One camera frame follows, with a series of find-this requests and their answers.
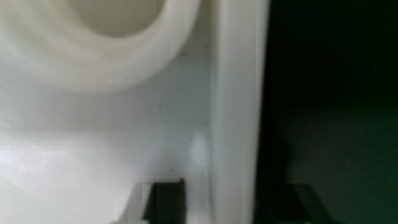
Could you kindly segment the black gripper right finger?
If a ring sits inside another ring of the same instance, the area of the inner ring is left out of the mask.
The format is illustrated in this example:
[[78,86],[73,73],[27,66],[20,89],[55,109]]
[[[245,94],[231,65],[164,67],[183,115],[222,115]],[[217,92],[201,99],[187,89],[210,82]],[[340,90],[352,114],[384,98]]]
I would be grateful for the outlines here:
[[306,184],[288,186],[292,206],[283,224],[329,224],[329,212],[313,187]]

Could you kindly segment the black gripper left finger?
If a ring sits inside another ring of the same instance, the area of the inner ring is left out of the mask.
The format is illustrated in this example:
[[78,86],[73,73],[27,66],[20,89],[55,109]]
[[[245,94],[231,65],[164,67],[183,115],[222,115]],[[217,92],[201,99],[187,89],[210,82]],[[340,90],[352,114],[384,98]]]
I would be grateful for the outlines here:
[[183,179],[141,183],[133,187],[117,224],[187,224]]

